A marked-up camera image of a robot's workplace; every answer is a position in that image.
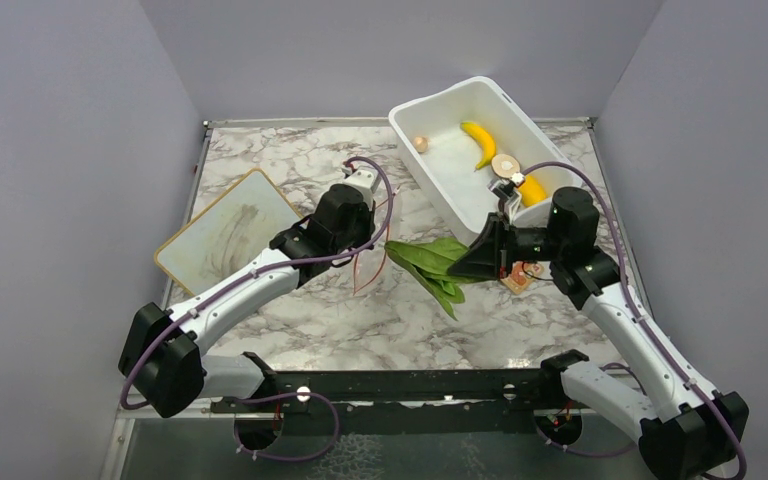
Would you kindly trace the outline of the green leafy vegetable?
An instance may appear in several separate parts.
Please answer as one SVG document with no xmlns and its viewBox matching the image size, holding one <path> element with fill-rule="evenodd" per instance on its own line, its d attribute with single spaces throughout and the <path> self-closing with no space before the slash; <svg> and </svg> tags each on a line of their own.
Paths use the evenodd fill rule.
<svg viewBox="0 0 768 480">
<path fill-rule="evenodd" d="M 462 285 L 482 282 L 482 279 L 448 273 L 468 250 L 454 237 L 441 237 L 430 242 L 388 240 L 384 248 L 388 258 L 407 271 L 455 321 L 454 305 L 466 301 Z"/>
</svg>

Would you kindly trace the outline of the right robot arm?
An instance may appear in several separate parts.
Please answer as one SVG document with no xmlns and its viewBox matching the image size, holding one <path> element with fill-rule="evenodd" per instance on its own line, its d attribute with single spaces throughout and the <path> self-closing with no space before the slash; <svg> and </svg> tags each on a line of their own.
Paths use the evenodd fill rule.
<svg viewBox="0 0 768 480">
<path fill-rule="evenodd" d="M 499 280 L 517 261 L 547 262 L 555 287 L 609 338 L 641 388 L 570 353 L 544 363 L 539 398 L 552 407 L 573 400 L 593 409 L 634 442 L 658 479 L 710 477 L 731 460 L 738 462 L 736 478 L 743 478 L 746 402 L 736 392 L 720 392 L 692 367 L 639 305 L 624 264 L 595 244 L 600 218 L 587 191 L 563 187 L 552 197 L 544 227 L 515 227 L 505 216 L 489 214 L 448 272 Z"/>
</svg>

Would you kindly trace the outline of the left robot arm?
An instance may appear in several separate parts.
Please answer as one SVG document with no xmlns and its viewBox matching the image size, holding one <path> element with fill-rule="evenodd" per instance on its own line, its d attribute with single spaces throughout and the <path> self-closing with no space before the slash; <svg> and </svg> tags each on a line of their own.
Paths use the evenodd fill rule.
<svg viewBox="0 0 768 480">
<path fill-rule="evenodd" d="M 313 214 L 280 232 L 251 263 L 204 293 L 167 310 L 150 302 L 135 314 L 118 362 L 128 394 L 163 418 L 200 398 L 238 398 L 258 411 L 273 401 L 270 370 L 254 354 L 211 357 L 209 349 L 260 307 L 349 263 L 380 237 L 374 227 L 376 184 L 346 179 L 329 188 Z"/>
</svg>

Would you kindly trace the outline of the clear orange zip top bag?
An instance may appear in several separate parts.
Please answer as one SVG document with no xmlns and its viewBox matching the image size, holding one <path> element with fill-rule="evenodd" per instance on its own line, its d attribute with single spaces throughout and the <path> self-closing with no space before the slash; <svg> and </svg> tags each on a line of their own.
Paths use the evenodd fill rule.
<svg viewBox="0 0 768 480">
<path fill-rule="evenodd" d="M 376 206 L 375 221 L 377 226 L 383 224 L 390 204 L 392 204 L 393 211 L 384 233 L 376 241 L 374 247 L 356 256 L 351 264 L 354 296 L 373 294 L 383 286 L 389 275 L 391 262 L 387 256 L 385 244 L 399 236 L 402 212 L 400 190 L 401 188 L 397 186 L 391 198 L 381 200 Z"/>
</svg>

